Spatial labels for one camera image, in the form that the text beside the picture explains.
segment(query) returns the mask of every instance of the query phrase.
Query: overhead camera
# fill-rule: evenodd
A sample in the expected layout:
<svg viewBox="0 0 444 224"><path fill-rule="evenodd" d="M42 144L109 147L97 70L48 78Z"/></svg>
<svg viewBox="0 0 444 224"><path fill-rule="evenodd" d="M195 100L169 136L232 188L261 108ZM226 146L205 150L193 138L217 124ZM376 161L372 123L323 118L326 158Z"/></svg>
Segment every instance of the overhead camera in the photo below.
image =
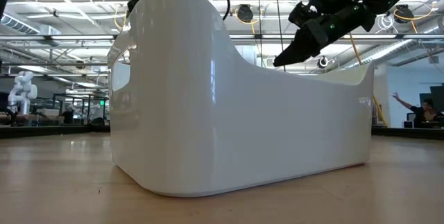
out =
<svg viewBox="0 0 444 224"><path fill-rule="evenodd" d="M251 23L253 20L253 12L250 5L241 5L237 10L237 18L244 23Z"/></svg>
<svg viewBox="0 0 444 224"><path fill-rule="evenodd" d="M413 18L413 13L410 11L408 5L396 5L394 13L395 21L399 24L407 24Z"/></svg>

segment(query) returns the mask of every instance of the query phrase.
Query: wooden table surface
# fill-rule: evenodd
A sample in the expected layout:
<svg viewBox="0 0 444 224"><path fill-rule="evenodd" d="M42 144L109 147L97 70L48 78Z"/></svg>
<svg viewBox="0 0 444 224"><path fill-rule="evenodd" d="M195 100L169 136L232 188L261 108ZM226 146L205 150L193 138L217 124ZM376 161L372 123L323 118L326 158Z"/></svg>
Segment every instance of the wooden table surface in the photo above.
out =
<svg viewBox="0 0 444 224"><path fill-rule="evenodd" d="M136 184L109 139L0 140L0 223L444 223L443 141L375 137L363 166L181 199Z"/></svg>

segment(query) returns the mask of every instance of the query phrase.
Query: man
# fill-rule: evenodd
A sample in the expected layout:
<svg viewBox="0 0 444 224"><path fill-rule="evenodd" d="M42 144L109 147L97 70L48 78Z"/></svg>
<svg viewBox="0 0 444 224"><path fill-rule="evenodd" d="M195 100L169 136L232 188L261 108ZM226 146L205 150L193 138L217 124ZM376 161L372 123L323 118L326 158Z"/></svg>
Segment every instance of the man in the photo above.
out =
<svg viewBox="0 0 444 224"><path fill-rule="evenodd" d="M395 98L398 102L400 102L404 107L411 110L415 113L415 120L413 121L415 128L426 128L424 126L424 122L427 121L439 121L439 117L444 116L441 112L435 110L433 106L433 100L425 99L422 102L422 107L412 106L410 103L406 103L399 96L398 93L395 92L393 94L393 98Z"/></svg>
<svg viewBox="0 0 444 224"><path fill-rule="evenodd" d="M67 111L63 112L62 116L64 124L72 124L74 122L74 107L72 105L68 105Z"/></svg>

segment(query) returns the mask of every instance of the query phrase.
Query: glossy white surface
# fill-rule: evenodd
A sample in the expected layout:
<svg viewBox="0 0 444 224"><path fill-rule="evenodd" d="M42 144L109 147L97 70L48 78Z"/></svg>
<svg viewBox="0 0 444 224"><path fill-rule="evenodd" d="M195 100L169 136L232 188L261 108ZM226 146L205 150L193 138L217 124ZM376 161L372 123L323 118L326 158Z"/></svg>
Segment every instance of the glossy white surface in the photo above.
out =
<svg viewBox="0 0 444 224"><path fill-rule="evenodd" d="M109 54L110 67L126 49L131 61L129 83L111 84L111 147L144 188L207 196L368 160L372 65L253 66L207 0L141 0L129 22Z"/></svg>

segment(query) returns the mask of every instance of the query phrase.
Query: hand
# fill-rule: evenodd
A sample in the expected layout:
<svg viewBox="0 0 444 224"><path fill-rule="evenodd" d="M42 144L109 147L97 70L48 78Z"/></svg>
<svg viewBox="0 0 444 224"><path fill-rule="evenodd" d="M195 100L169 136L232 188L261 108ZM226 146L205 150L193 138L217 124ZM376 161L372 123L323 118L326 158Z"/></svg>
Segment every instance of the hand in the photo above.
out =
<svg viewBox="0 0 444 224"><path fill-rule="evenodd" d="M435 118L436 114L432 114L428 111L424 112L424 118L426 121L433 121L433 119Z"/></svg>
<svg viewBox="0 0 444 224"><path fill-rule="evenodd" d="M400 100L400 97L398 96L397 92L393 93L393 95L391 95L391 96L396 100Z"/></svg>

